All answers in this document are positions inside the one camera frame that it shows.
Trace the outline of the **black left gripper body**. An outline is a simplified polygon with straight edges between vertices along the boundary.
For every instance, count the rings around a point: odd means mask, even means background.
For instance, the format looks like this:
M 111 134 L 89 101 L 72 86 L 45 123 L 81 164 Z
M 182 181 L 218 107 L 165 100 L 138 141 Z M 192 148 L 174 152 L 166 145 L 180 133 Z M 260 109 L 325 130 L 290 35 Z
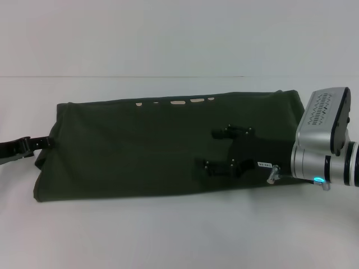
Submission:
M 1 165 L 34 155 L 30 137 L 1 143 Z

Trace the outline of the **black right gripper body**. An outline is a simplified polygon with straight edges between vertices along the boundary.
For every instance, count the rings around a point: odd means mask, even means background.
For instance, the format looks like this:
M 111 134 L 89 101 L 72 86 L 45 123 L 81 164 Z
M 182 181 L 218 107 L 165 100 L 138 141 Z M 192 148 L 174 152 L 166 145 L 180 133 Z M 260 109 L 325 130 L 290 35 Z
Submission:
M 245 134 L 232 140 L 228 150 L 229 174 L 240 178 L 250 170 L 258 170 L 268 178 L 274 167 L 276 179 L 291 176 L 292 140 L 260 138 Z

